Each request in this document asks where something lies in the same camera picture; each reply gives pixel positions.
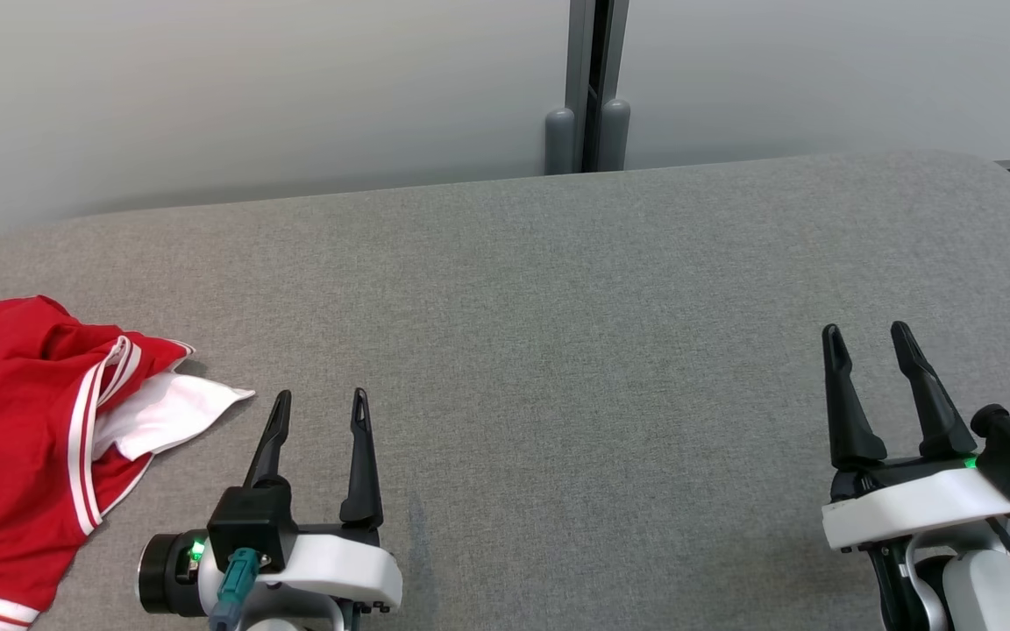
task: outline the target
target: gray fabric surface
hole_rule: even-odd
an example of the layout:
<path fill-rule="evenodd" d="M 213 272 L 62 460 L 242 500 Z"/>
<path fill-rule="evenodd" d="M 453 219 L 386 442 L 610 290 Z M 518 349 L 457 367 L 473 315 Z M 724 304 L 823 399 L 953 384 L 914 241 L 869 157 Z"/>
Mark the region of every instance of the gray fabric surface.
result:
<path fill-rule="evenodd" d="M 208 519 L 284 388 L 296 518 L 333 520 L 355 385 L 405 579 L 366 628 L 881 628 L 821 533 L 821 327 L 893 455 L 894 319 L 963 413 L 1010 408 L 1010 176 L 802 156 L 92 216 L 0 239 L 0 299 L 33 293 L 260 393 L 157 459 L 36 631 L 203 628 L 140 611 L 140 547 Z"/>

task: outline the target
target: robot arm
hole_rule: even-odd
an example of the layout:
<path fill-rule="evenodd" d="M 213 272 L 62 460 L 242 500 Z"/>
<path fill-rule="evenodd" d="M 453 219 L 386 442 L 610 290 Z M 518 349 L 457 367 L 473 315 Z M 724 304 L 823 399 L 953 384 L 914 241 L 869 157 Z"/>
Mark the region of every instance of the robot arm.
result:
<path fill-rule="evenodd" d="M 291 393 L 283 391 L 241 487 L 224 491 L 208 527 L 156 535 L 143 548 L 136 594 L 152 614 L 208 616 L 211 631 L 294 631 L 281 616 L 357 631 L 361 616 L 400 607 L 403 575 L 381 548 L 384 523 L 372 419 L 354 394 L 348 496 L 336 524 L 296 524 L 291 485 L 278 475 Z"/>
<path fill-rule="evenodd" d="M 889 631 L 1010 631 L 1010 415 L 974 417 L 974 438 L 905 323 L 891 327 L 922 441 L 917 458 L 888 459 L 854 393 L 839 330 L 824 331 L 831 463 L 824 507 L 829 547 L 867 552 Z M 918 559 L 922 548 L 956 555 Z"/>

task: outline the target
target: red jersey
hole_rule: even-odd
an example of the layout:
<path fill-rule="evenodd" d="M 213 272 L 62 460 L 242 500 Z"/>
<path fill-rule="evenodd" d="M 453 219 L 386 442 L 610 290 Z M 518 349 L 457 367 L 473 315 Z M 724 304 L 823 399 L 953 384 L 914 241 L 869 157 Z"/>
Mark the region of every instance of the red jersey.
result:
<path fill-rule="evenodd" d="M 192 352 L 82 324 L 53 300 L 0 302 L 0 630 L 21 631 L 152 454 L 93 454 L 96 415 Z"/>

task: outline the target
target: camera lens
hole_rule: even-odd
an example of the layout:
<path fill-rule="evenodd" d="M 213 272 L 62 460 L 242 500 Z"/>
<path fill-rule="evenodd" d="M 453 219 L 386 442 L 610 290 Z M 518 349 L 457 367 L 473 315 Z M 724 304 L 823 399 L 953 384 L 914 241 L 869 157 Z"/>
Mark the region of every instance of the camera lens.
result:
<path fill-rule="evenodd" d="M 139 556 L 135 583 L 135 596 L 143 610 L 185 618 L 205 616 L 197 593 L 197 569 L 208 538 L 205 530 L 152 536 Z"/>

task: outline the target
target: gray couch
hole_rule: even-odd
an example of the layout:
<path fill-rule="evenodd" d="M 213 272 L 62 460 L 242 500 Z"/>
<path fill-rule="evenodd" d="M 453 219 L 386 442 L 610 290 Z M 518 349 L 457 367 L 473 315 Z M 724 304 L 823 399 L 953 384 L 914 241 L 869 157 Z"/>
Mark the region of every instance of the gray couch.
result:
<path fill-rule="evenodd" d="M 881 628 L 825 546 L 821 327 L 875 430 L 919 439 L 887 327 L 958 408 L 1010 408 L 1010 176 L 801 156 L 89 216 L 0 238 L 0 299 L 199 348 L 256 400 L 158 458 L 36 631 L 203 628 L 132 595 L 204 523 L 280 389 L 296 518 L 329 521 L 368 389 L 404 608 L 366 628 Z"/>

